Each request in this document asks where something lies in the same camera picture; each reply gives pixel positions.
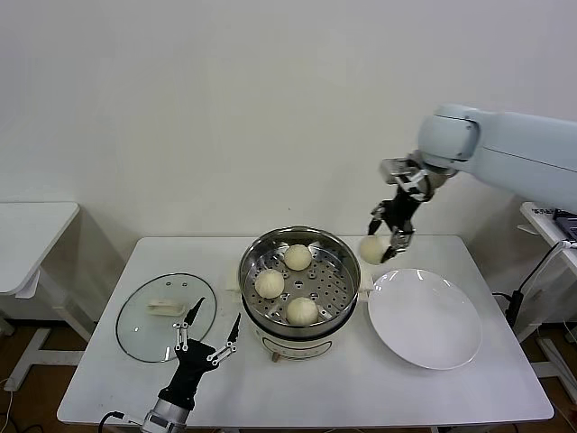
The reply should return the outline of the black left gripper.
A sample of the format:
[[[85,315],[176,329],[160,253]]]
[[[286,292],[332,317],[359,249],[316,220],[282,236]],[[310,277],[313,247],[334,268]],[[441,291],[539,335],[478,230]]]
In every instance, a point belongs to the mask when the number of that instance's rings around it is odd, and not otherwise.
[[[188,328],[194,323],[204,300],[204,297],[200,298],[184,319],[173,325],[174,350],[177,351],[179,365],[169,385],[158,394],[159,399],[173,405],[194,405],[197,386],[203,374],[216,369],[214,364],[222,363],[237,350],[241,314],[237,315],[224,346],[217,350],[197,340],[188,339]]]

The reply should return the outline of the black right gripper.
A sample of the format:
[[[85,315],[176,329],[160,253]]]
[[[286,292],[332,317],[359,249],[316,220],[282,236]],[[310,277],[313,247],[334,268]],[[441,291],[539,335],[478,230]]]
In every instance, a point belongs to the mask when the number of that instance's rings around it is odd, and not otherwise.
[[[403,188],[398,187],[394,198],[381,201],[371,211],[367,234],[375,235],[383,221],[392,233],[389,247],[381,256],[381,263],[395,258],[408,249],[415,232],[411,218],[419,206],[418,200],[412,198]]]

